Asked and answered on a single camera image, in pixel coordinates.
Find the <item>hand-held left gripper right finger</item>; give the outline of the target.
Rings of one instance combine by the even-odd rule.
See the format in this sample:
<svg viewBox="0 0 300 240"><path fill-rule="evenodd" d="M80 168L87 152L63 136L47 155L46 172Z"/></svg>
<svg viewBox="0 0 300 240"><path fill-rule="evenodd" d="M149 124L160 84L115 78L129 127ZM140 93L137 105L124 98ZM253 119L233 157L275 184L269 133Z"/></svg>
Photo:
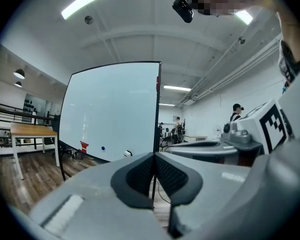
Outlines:
<svg viewBox="0 0 300 240"><path fill-rule="evenodd" d="M224 240L228 221L219 215L244 183L249 168L154 154L154 174L170 200L168 230L158 226L155 240Z"/></svg>

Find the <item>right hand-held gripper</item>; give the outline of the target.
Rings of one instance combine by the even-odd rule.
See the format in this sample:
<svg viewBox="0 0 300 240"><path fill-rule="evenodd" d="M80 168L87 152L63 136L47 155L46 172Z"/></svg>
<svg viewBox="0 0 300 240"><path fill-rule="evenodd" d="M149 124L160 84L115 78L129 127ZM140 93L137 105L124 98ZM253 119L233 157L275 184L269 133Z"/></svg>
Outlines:
<svg viewBox="0 0 300 240"><path fill-rule="evenodd" d="M271 99L225 123L222 141L173 144L164 151L198 161L250 167L258 156L270 154L289 140L288 124L278 101Z"/></svg>

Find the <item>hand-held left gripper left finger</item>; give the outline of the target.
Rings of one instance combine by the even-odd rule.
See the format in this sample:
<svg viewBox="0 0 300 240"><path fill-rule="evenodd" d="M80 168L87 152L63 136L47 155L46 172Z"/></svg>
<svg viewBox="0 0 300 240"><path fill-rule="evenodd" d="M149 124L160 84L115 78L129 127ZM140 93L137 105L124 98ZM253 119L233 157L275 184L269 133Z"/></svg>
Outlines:
<svg viewBox="0 0 300 240"><path fill-rule="evenodd" d="M132 208L117 198L113 174L144 155L85 169L66 180L30 211L38 240L167 240L149 209Z"/></svg>

